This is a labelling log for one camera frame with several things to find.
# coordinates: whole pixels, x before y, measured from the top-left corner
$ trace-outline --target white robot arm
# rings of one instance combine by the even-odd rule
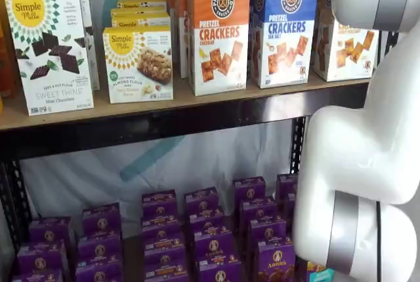
[[[354,28],[410,33],[377,68],[364,109],[331,106],[311,119],[295,251],[359,281],[406,282],[417,238],[411,220],[392,205],[410,201],[420,182],[420,0],[333,0],[333,12]]]

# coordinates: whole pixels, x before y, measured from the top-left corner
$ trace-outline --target sea salt pretzel crackers box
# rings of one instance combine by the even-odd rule
[[[188,0],[196,96],[246,88],[249,0]]]
[[[316,0],[254,0],[253,78],[262,89],[308,81]]]
[[[186,0],[175,0],[175,38],[178,46],[179,70],[188,77],[188,25]]]

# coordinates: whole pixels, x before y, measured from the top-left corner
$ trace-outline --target blue pretzel crackers box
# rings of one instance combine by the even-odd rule
[[[316,0],[254,0],[251,70],[262,89],[308,81]]]

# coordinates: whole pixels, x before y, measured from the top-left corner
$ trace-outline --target black cable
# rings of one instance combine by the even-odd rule
[[[376,201],[376,223],[378,226],[377,237],[377,282],[382,280],[382,225],[381,225],[381,203]]]

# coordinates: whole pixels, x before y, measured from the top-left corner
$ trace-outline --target shelf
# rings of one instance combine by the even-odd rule
[[[361,108],[368,80],[326,83],[310,75],[304,85],[193,95],[187,80],[174,79],[174,100],[110,104],[108,88],[95,92],[94,109],[28,116],[23,92],[4,100],[0,160],[214,131],[312,115],[321,107]]]

